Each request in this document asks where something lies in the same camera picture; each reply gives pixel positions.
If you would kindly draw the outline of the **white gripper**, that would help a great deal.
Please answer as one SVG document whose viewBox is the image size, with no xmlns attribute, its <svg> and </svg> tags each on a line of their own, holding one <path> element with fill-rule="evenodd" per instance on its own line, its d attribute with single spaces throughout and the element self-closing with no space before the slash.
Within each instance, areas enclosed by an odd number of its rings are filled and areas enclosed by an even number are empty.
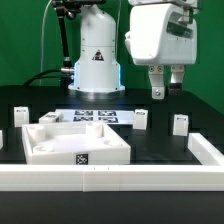
<svg viewBox="0 0 224 224">
<path fill-rule="evenodd" d="M 152 98 L 165 96 L 164 67 L 171 66 L 169 94 L 182 93 L 185 66 L 197 56 L 196 2 L 130 2 L 125 44 L 136 65 L 150 65 Z"/>
</svg>

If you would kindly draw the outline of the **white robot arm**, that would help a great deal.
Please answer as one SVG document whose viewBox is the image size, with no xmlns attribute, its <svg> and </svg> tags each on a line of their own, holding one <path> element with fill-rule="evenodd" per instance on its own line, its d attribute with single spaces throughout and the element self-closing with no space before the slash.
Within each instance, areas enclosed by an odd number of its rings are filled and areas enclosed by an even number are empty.
<svg viewBox="0 0 224 224">
<path fill-rule="evenodd" d="M 125 45 L 133 62 L 148 68 L 152 97 L 182 92 L 185 66 L 196 62 L 200 0 L 128 0 L 132 6 Z M 114 19 L 96 5 L 81 8 L 81 52 L 69 89 L 89 98 L 121 92 Z"/>
</svg>

